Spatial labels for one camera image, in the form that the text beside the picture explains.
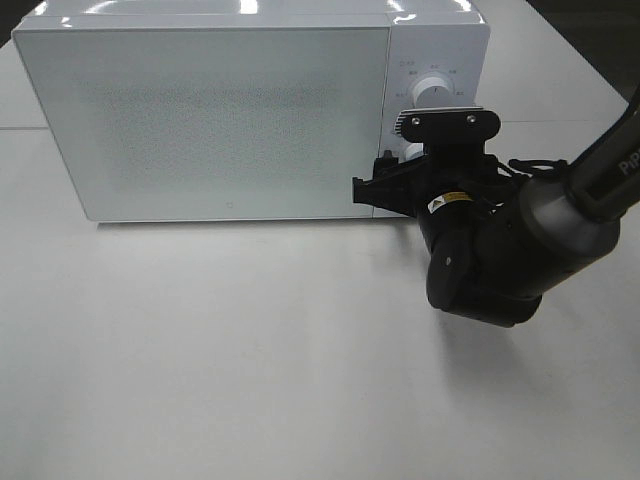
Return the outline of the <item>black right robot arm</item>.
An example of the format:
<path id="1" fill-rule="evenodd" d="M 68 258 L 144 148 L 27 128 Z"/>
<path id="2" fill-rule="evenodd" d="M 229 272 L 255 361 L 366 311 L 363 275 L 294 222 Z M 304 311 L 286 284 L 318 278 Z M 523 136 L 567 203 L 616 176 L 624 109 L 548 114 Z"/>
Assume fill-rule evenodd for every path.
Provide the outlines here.
<path id="1" fill-rule="evenodd" d="M 485 150 L 500 127 L 479 106 L 405 110 L 395 131 L 419 156 L 385 151 L 352 198 L 417 221 L 432 307 L 510 328 L 616 247 L 639 201 L 639 101 L 570 162 L 501 162 Z"/>

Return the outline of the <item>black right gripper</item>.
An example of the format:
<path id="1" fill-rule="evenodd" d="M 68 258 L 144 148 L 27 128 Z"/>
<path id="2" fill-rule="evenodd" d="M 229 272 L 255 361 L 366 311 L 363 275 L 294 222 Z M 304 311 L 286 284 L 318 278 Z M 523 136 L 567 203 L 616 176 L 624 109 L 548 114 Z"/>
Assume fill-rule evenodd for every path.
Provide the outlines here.
<path id="1" fill-rule="evenodd" d="M 385 150 L 375 159 L 373 180 L 352 178 L 352 200 L 415 218 L 421 207 L 448 193 L 463 192 L 492 208 L 515 193 L 513 173 L 482 143 L 424 146 L 424 155 L 400 161 Z"/>

